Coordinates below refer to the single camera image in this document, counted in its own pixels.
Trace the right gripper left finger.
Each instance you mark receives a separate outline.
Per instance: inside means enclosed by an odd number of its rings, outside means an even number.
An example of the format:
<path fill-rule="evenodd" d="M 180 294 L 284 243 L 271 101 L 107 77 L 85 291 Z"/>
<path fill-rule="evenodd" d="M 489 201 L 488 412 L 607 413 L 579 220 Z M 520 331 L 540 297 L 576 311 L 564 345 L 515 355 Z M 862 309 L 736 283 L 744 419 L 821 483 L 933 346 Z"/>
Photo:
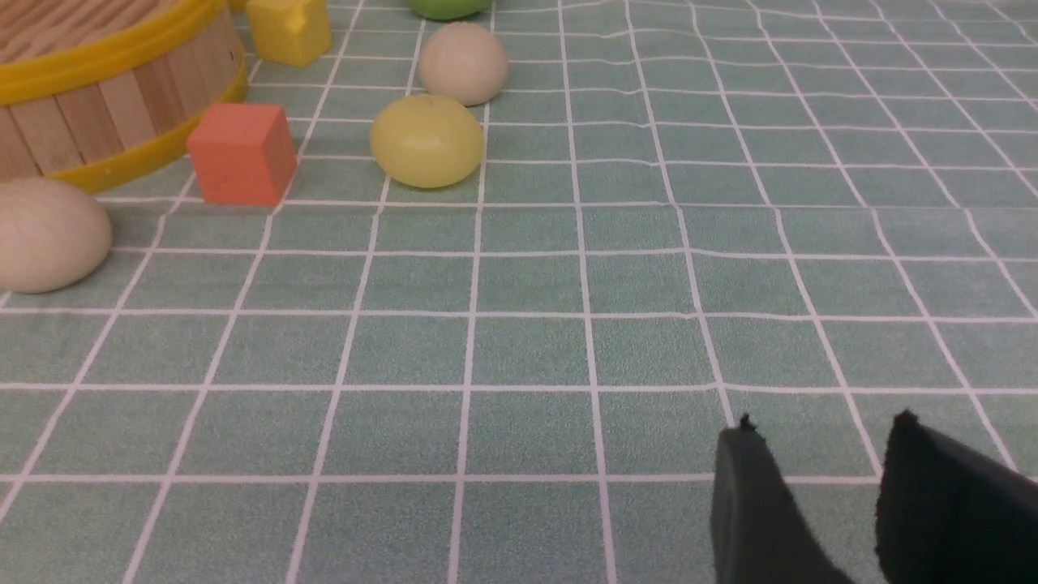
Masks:
<path fill-rule="evenodd" d="M 850 583 L 827 556 L 748 414 L 719 433 L 710 510 L 717 583 Z"/>

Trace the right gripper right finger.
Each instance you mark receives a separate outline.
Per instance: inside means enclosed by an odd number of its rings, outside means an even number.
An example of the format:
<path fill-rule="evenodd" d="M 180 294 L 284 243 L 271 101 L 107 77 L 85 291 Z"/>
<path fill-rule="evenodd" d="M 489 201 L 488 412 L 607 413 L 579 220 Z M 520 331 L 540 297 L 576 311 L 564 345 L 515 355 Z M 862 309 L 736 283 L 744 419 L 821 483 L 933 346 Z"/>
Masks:
<path fill-rule="evenodd" d="M 894 417 L 876 510 L 890 583 L 1034 583 L 1037 486 L 966 444 Z"/>

